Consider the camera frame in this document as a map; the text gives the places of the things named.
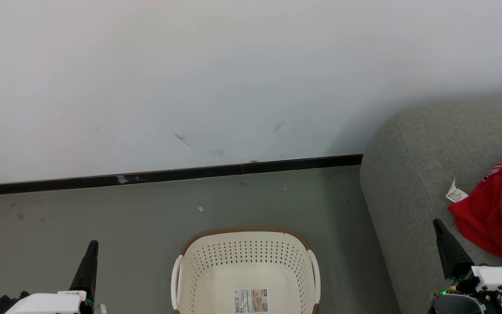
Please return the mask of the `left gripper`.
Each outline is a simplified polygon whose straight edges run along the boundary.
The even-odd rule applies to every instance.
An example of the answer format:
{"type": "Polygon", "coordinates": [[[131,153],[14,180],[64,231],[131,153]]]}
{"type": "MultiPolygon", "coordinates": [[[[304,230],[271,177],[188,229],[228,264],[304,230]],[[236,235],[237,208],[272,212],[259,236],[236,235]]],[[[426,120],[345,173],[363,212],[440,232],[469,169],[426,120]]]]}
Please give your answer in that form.
{"type": "Polygon", "coordinates": [[[99,242],[90,241],[69,291],[55,294],[28,294],[24,291],[5,314],[80,314],[83,302],[95,301],[98,252],[99,242]]]}

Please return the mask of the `printed basket label sticker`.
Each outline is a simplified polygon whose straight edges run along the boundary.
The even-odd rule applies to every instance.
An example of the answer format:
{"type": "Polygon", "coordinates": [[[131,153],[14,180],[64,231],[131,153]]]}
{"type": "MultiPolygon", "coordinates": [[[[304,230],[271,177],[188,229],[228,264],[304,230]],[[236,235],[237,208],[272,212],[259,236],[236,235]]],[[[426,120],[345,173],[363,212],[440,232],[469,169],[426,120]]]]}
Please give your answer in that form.
{"type": "Polygon", "coordinates": [[[270,306],[266,288],[233,290],[232,299],[233,314],[269,313],[270,306]]]}

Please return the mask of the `cream perforated laundry basket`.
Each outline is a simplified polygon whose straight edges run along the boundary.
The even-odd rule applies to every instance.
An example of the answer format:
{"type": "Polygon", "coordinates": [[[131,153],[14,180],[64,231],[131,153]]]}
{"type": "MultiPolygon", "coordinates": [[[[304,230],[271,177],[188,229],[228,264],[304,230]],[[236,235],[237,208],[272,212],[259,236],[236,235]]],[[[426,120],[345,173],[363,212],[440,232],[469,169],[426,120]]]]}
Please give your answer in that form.
{"type": "Polygon", "coordinates": [[[319,314],[319,263],[305,237],[283,227],[204,231],[174,263],[173,314],[233,314],[233,290],[262,288],[267,314],[319,314]]]}

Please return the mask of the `red garment with striped trim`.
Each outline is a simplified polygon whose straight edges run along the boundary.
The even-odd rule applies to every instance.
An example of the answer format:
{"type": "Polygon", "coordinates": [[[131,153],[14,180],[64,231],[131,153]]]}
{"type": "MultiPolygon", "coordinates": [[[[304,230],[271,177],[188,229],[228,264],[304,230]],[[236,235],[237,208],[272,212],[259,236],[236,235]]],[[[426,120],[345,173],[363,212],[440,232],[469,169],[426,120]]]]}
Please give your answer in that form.
{"type": "Polygon", "coordinates": [[[487,176],[466,199],[448,207],[462,236],[502,259],[502,175],[487,176]]]}

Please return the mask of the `black skirting board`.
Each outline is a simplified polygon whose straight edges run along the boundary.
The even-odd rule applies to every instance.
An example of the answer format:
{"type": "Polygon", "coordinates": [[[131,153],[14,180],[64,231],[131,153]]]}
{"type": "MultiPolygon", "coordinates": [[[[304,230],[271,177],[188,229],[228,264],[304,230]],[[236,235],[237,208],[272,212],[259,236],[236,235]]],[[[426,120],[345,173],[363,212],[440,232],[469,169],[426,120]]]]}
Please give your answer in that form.
{"type": "Polygon", "coordinates": [[[0,184],[0,195],[32,193],[38,191],[59,191],[84,188],[102,188],[133,184],[159,183],[246,174],[294,171],[326,167],[360,165],[362,154],[332,157],[278,160],[269,162],[249,162],[211,167],[184,168],[167,171],[152,171],[130,174],[115,174],[93,177],[72,177],[49,181],[24,181],[0,184]]]}

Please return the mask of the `grey fabric sofa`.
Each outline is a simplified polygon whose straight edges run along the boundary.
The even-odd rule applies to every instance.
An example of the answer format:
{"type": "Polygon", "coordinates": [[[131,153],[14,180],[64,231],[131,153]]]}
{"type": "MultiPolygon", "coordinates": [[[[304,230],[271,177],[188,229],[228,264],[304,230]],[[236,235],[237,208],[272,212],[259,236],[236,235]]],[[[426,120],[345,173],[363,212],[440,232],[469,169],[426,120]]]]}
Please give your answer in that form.
{"type": "Polygon", "coordinates": [[[502,259],[464,238],[448,210],[454,182],[470,193],[502,161],[502,97],[409,109],[369,142],[361,189],[402,314],[427,314],[444,288],[432,221],[439,218],[476,264],[502,259]]]}

